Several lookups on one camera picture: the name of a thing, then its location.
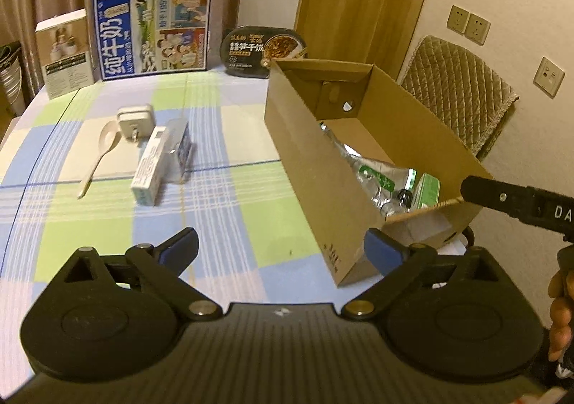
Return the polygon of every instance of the finger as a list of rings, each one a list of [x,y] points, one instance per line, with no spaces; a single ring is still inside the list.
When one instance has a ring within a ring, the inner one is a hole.
[[[570,327],[557,327],[552,325],[550,327],[550,351],[556,352],[564,349],[570,339],[572,339],[572,330]]]
[[[548,353],[548,361],[549,362],[556,362],[556,360],[560,359],[562,355],[562,351],[550,351]]]
[[[566,276],[566,285],[568,287],[568,295],[574,299],[574,271],[569,271]]]
[[[562,275],[560,271],[556,273],[552,279],[550,280],[550,284],[548,285],[548,295],[549,297],[561,297],[563,294],[563,283],[562,283]]]
[[[545,399],[543,402],[559,402],[564,396],[566,396],[566,390],[554,387],[547,391],[542,397]]]
[[[572,320],[572,301],[565,297],[557,297],[550,305],[550,318],[556,327],[561,328]]]

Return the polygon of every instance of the blue milk box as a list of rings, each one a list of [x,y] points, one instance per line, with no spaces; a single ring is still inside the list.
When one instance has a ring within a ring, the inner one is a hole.
[[[94,0],[102,79],[205,70],[211,0]]]

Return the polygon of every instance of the wall socket panel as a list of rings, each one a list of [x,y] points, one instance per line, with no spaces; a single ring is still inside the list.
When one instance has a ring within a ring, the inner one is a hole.
[[[554,98],[562,80],[564,71],[547,58],[542,58],[538,72],[535,76],[535,84],[544,90],[550,98]]]
[[[447,27],[462,35],[469,21],[469,17],[469,11],[454,5],[452,6],[451,14],[448,16]]]
[[[490,22],[488,20],[485,20],[476,14],[470,14],[469,24],[464,31],[464,36],[482,46],[486,41],[489,30]]]

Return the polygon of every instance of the blue and green plaid tablecloth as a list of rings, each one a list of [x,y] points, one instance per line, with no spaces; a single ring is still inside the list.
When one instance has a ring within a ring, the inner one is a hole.
[[[224,309],[230,302],[339,309],[377,280],[333,283],[263,123],[266,89],[265,80],[215,70],[100,82],[51,101],[44,90],[36,96],[0,151],[1,395],[31,376],[19,326],[79,246],[120,254],[192,226],[200,251],[182,278]],[[102,126],[119,108],[144,103],[159,125],[188,119],[187,183],[166,184],[156,206],[137,206],[129,186],[141,150],[122,141],[77,200]]]

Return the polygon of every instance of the white spoon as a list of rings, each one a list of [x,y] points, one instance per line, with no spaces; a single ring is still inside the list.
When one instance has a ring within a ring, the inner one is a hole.
[[[90,180],[92,180],[92,176],[94,175],[94,172],[96,172],[96,168],[98,167],[98,164],[104,155],[108,153],[112,148],[114,148],[114,146],[116,146],[116,138],[118,137],[118,134],[119,128],[116,121],[110,121],[102,128],[98,141],[99,156],[96,158],[96,161],[94,161],[94,164],[92,164],[90,170],[80,182],[80,192],[77,195],[78,198],[82,198],[85,195],[85,191],[88,190],[88,184],[90,183]]]

